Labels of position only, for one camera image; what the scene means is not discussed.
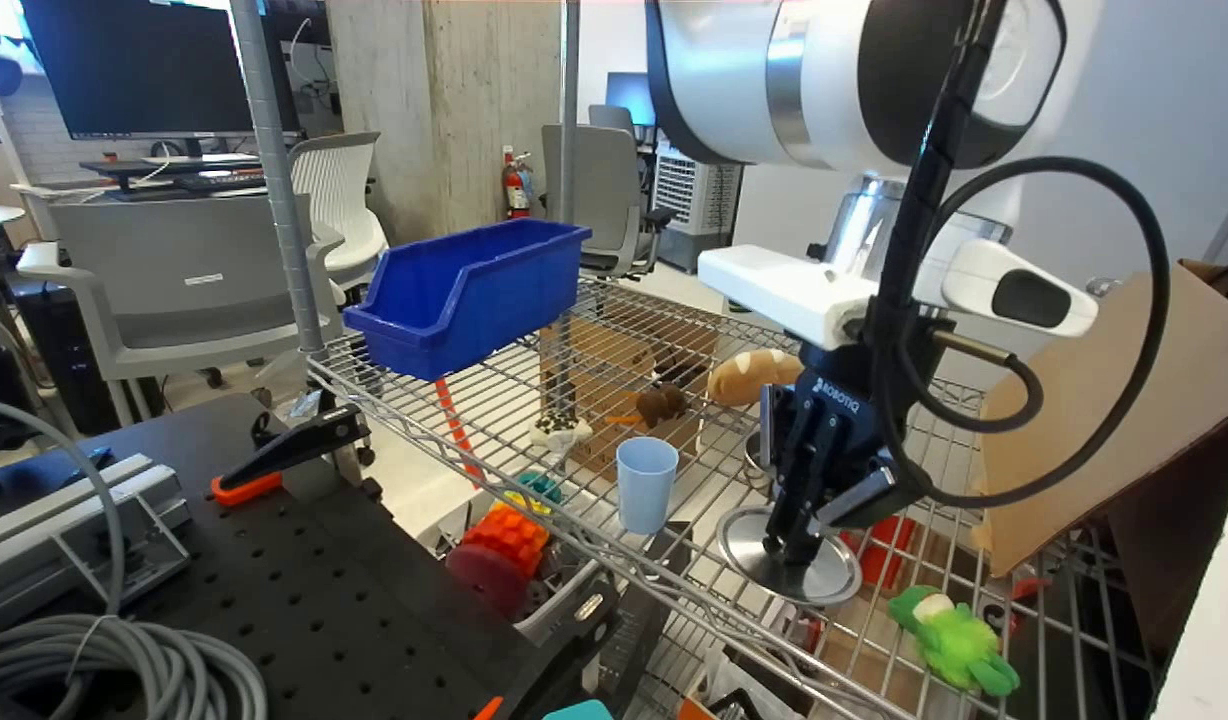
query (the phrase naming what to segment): wire shelf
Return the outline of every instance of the wire shelf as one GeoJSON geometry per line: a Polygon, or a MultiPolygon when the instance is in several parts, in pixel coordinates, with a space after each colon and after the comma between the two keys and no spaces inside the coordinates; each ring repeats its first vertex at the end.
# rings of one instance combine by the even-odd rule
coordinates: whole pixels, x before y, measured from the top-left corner
{"type": "MultiPolygon", "coordinates": [[[[739,347],[792,347],[792,341],[750,320],[589,286],[566,320],[438,389],[378,374],[354,337],[326,343],[311,375],[488,492],[516,488],[511,475],[526,468],[555,475],[562,504],[547,524],[562,545],[672,606],[672,628],[691,623],[703,643],[739,650],[816,696],[828,717],[1143,717],[1151,708],[1160,680],[1137,651],[1127,592],[1100,533],[1076,533],[1015,579],[993,585],[973,551],[977,517],[916,504],[902,514],[912,519],[902,537],[842,537],[879,579],[839,607],[795,607],[731,567],[720,547],[725,517],[768,504],[768,482],[749,460],[757,414],[717,414],[699,404],[699,389],[703,374],[739,347]],[[650,374],[689,389],[689,415],[639,427],[630,409],[650,374]],[[607,457],[628,433],[667,435],[682,451],[672,519],[689,533],[665,527],[667,545],[691,547],[682,571],[646,561],[646,540],[621,527],[607,457]],[[933,585],[993,617],[1024,689],[993,705],[926,676],[916,640],[882,613],[902,585],[933,585]]],[[[934,394],[958,409],[981,400],[958,385],[934,394]]],[[[981,441],[925,414],[906,415],[906,451],[941,483],[977,482],[981,441]]]]}

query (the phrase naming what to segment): white paper cup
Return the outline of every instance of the white paper cup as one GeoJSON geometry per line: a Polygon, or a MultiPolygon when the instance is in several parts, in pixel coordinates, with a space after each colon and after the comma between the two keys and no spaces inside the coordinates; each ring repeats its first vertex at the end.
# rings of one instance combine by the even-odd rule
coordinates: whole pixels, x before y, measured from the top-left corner
{"type": "Polygon", "coordinates": [[[614,446],[621,524],[639,537],[658,533],[675,475],[678,475],[678,451],[667,441],[630,435],[614,446]]]}

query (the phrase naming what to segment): blue basket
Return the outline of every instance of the blue basket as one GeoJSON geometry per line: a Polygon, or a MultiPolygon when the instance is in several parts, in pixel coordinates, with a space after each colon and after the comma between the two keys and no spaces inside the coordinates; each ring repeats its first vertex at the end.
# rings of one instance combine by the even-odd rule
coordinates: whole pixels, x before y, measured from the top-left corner
{"type": "Polygon", "coordinates": [[[438,380],[553,323],[576,306],[589,230],[509,220],[390,248],[349,329],[370,363],[438,380]]]}

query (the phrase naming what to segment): office chair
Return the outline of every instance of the office chair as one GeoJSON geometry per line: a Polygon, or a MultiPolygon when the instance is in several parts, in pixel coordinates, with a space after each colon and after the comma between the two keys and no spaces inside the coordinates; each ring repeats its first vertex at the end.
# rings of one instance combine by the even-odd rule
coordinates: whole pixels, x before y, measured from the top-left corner
{"type": "MultiPolygon", "coordinates": [[[[118,425],[132,421],[122,385],[149,415],[140,375],[301,354],[265,197],[60,205],[51,220],[60,243],[29,243],[16,271],[74,294],[118,425]]],[[[332,337],[326,251],[332,243],[311,243],[306,271],[332,337]]]]}
{"type": "MultiPolygon", "coordinates": [[[[545,176],[560,192],[560,125],[540,129],[545,176]]],[[[646,211],[637,142],[621,129],[570,129],[570,225],[589,225],[580,269],[597,275],[646,275],[657,236],[672,211],[646,211]]]]}
{"type": "Polygon", "coordinates": [[[589,119],[592,129],[625,129],[625,133],[637,133],[637,119],[630,119],[628,108],[621,108],[621,104],[589,104],[589,108],[584,108],[584,119],[589,119]]]}
{"type": "Polygon", "coordinates": [[[376,211],[368,209],[376,133],[311,135],[291,150],[291,192],[306,197],[315,243],[338,241],[326,251],[326,279],[344,296],[368,287],[378,251],[386,248],[376,211]]]}

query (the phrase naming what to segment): fire extinguisher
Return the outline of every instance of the fire extinguisher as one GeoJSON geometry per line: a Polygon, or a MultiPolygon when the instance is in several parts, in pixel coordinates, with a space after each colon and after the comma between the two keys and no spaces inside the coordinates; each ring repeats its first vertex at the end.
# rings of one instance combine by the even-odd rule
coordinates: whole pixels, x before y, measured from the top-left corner
{"type": "Polygon", "coordinates": [[[500,162],[500,189],[504,189],[504,215],[532,215],[532,180],[526,162],[516,156],[516,150],[504,145],[500,162]]]}

